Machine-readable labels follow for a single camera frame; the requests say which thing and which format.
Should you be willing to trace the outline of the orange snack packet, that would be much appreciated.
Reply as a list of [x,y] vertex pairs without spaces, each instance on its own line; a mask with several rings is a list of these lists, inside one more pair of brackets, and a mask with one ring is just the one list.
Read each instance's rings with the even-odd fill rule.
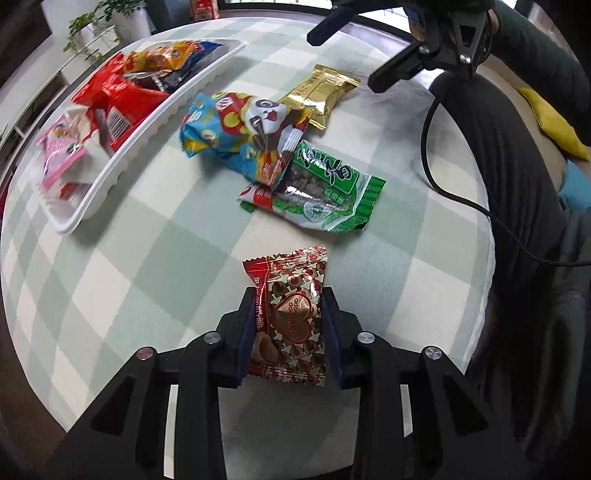
[[124,60],[123,72],[157,72],[179,70],[190,56],[204,51],[200,42],[177,41],[168,45],[132,51]]

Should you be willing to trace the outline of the black sesame snack packet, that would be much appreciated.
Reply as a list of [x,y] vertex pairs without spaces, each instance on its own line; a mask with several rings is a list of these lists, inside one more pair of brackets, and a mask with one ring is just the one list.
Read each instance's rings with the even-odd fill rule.
[[137,72],[129,74],[127,79],[141,88],[171,94],[186,84],[196,74],[197,71]]

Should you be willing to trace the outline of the red snack bag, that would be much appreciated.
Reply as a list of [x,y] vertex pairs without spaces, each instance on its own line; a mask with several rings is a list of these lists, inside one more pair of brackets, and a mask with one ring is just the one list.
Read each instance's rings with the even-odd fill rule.
[[123,77],[124,55],[111,57],[74,94],[72,102],[105,115],[110,149],[117,151],[168,94],[141,88]]

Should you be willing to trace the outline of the pink snack packet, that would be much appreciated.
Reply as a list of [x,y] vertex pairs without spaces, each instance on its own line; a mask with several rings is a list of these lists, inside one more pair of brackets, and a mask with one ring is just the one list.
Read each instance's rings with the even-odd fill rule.
[[60,115],[38,140],[44,158],[41,189],[48,192],[58,183],[92,183],[96,177],[92,140],[100,142],[92,112]]

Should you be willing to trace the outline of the gold snack packet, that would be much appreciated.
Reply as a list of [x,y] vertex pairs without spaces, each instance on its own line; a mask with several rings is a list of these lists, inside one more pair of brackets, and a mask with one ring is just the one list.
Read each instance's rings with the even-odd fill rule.
[[311,125],[325,131],[332,109],[360,83],[359,78],[349,73],[317,64],[310,75],[280,98],[280,103],[292,108],[311,108]]

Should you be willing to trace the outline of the blue cartoon snack packet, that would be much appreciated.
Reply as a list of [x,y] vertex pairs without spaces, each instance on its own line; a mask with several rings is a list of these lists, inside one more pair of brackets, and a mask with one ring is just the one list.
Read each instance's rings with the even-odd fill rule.
[[279,186],[310,124],[310,107],[242,92],[197,94],[179,129],[190,157],[214,158],[250,181]]

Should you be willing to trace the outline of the blue red snack packet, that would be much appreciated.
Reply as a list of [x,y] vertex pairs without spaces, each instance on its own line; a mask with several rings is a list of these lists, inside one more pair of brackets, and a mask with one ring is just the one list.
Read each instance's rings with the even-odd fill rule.
[[218,42],[211,42],[211,41],[197,41],[195,43],[195,48],[193,51],[192,56],[199,61],[200,59],[204,59],[211,53],[214,53],[215,50],[221,48],[222,44]]

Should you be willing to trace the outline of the red bag on floor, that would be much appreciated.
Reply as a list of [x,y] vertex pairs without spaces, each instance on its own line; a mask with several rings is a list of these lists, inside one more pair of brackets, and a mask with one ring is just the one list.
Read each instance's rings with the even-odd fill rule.
[[209,21],[219,18],[216,0],[190,0],[190,18],[194,22]]

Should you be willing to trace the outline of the green snack packet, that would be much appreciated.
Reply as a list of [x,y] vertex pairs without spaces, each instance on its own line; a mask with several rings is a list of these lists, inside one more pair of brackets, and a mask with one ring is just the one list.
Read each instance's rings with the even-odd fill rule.
[[384,179],[303,140],[276,190],[252,182],[238,201],[246,210],[270,211],[304,229],[349,233],[366,227],[384,186]]

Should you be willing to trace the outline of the yellow cushion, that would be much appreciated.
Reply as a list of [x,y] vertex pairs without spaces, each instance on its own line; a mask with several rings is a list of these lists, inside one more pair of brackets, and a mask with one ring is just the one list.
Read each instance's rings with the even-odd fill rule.
[[574,128],[542,96],[531,88],[521,87],[518,92],[530,105],[539,128],[562,150],[585,161],[590,160],[586,146]]

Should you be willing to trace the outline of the plant in white pot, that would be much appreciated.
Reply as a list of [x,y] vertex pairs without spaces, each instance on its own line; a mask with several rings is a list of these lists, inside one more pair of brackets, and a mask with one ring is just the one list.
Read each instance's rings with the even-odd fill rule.
[[145,2],[141,0],[103,0],[97,5],[107,23],[123,43],[132,43],[151,35]]

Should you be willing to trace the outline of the white plastic tray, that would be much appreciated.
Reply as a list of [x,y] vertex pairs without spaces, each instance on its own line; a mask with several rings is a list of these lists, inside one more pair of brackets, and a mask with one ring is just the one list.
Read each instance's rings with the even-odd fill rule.
[[216,38],[220,47],[199,64],[197,73],[158,105],[135,129],[119,112],[99,116],[99,132],[90,136],[89,148],[101,158],[91,182],[79,182],[68,199],[57,197],[57,188],[42,186],[42,153],[37,152],[28,165],[31,188],[47,216],[49,224],[60,235],[70,235],[81,221],[100,208],[109,190],[129,163],[180,107],[192,100],[215,78],[221,76],[238,53],[246,48],[243,40]]

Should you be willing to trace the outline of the white red snack packet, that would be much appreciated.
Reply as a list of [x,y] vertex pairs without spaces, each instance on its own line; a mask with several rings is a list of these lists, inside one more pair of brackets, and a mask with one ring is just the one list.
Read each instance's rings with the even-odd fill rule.
[[70,201],[90,187],[110,160],[94,112],[83,105],[67,108],[37,141],[41,154],[40,192]]

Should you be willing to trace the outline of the small trailing plant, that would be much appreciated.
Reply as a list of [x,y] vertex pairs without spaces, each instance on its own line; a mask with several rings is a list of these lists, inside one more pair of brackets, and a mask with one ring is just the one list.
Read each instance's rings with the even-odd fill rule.
[[81,56],[85,61],[97,61],[119,44],[114,27],[105,15],[95,10],[84,13],[69,22],[64,53]]

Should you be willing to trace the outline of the white tv cabinet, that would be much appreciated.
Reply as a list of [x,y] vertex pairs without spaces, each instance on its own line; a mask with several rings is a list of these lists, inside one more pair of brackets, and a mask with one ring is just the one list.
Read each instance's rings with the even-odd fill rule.
[[1,156],[17,145],[40,113],[94,62],[119,45],[112,27],[99,30],[81,52],[63,50],[66,40],[50,35],[1,88]]

